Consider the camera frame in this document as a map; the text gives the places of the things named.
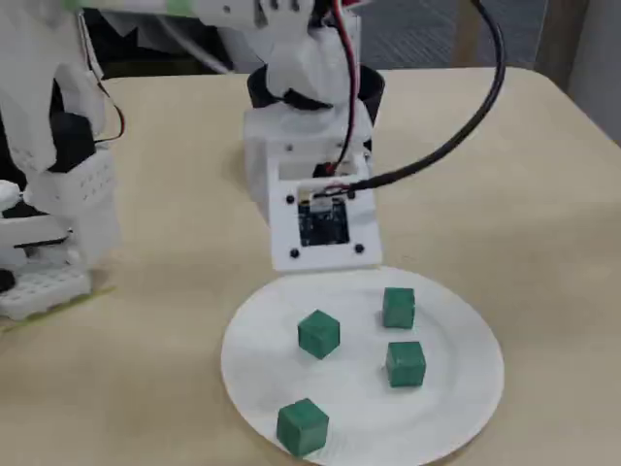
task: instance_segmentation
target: gray floor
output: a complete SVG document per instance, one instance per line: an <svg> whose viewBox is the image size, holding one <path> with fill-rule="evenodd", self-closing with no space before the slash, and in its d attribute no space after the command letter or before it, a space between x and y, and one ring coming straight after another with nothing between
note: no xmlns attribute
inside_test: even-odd
<svg viewBox="0 0 621 466"><path fill-rule="evenodd" d="M375 0L362 7L363 61L378 69L448 66L458 1L462 0ZM487 0L505 30L512 65L533 66L545 3ZM493 51L484 33L481 38L480 63L491 64Z"/></svg>

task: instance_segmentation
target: paper plate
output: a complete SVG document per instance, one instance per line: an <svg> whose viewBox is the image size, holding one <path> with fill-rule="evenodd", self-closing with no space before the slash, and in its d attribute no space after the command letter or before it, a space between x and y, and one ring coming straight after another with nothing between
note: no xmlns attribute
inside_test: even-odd
<svg viewBox="0 0 621 466"><path fill-rule="evenodd" d="M414 330L381 326L383 290L413 287ZM323 360L301 350L297 324L320 309L341 323L341 346ZM418 341L421 388L391 388L390 342ZM443 458L476 436L500 402L505 366L480 315L443 286L396 269L285 277L254 293L231 321L222 376L242 417L276 438L278 410L310 398L330 417L326 466L403 466Z"/></svg>

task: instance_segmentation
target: green cube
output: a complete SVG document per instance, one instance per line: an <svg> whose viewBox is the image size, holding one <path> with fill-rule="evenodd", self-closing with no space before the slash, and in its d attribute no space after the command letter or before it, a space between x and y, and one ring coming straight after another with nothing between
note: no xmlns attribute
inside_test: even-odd
<svg viewBox="0 0 621 466"><path fill-rule="evenodd" d="M427 362L420 343L401 342L388 345L386 371L390 386L421 386L426 370Z"/></svg>
<svg viewBox="0 0 621 466"><path fill-rule="evenodd" d="M291 454L301 458L326 445L329 420L307 398L280 409L276 435Z"/></svg>
<svg viewBox="0 0 621 466"><path fill-rule="evenodd" d="M315 311L298 324L298 345L323 359L341 344L341 325L335 318Z"/></svg>
<svg viewBox="0 0 621 466"><path fill-rule="evenodd" d="M382 321L386 328L406 328L414 326L414 290L411 288L386 288Z"/></svg>

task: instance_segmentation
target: black wire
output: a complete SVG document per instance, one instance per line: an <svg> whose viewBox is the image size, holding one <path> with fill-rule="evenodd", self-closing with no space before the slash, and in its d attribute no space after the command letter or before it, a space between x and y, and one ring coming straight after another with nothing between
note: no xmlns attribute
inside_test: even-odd
<svg viewBox="0 0 621 466"><path fill-rule="evenodd" d="M494 19L491 13L485 8L480 0L471 0L474 7L481 14L483 20L490 29L492 40L494 42L496 55L496 73L492 83L491 90L483 101L483 104L474 114L474 116L462 127L451 139L444 143L439 149L406 167L400 168L393 172L378 175L376 177L354 183L345 189L349 191L361 191L364 189L376 189L378 187L387 186L396 183L404 178L411 177L435 165L444 159L447 155L457 149L473 132L478 128L481 122L487 117L489 112L496 104L498 97L505 83L505 75L507 73L507 47L505 45L505 37L499 23Z"/></svg>
<svg viewBox="0 0 621 466"><path fill-rule="evenodd" d="M86 25L84 23L82 23L82 21L80 19L78 19L78 28L79 28L80 34L82 36L82 42L84 43L84 55L85 55L85 58L86 58L86 65L88 66L89 71L95 77L95 80L97 81L97 87L99 87L99 90L101 90L103 92L103 94L106 97L108 97L108 100L110 100L110 102L113 104L114 109L116 110L116 113L118 114L118 121L120 123L120 128L119 128L118 134L116 136L113 136L112 138L107 138L107 139L95 140L95 144L109 143L111 141L116 141L116 140L122 138L125 135L125 128L126 128L125 114L123 113L123 110L121 110L121 108L116 104L116 102L114 101L112 95L110 95L110 93L108 92L108 90L106 89L104 84L99 79L99 76L95 72L95 67L93 66L93 62L92 62L92 60L90 58L90 52L88 51L88 46L86 45L86 43L88 41L88 38L86 36L86 31L84 30L85 27L86 27Z"/></svg>

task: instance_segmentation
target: table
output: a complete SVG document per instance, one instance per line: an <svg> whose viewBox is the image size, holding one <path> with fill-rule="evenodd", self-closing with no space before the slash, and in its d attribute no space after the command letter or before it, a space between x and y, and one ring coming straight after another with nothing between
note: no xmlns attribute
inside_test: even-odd
<svg viewBox="0 0 621 466"><path fill-rule="evenodd" d="M465 121L483 69L386 73L378 171ZM219 374L227 322L276 274L245 192L245 77L109 84L124 244L114 291L0 338L6 465L284 466ZM387 265L478 309L505 354L499 410L456 465L613 464L621 438L621 150L554 85L511 70L449 159L377 193Z"/></svg>

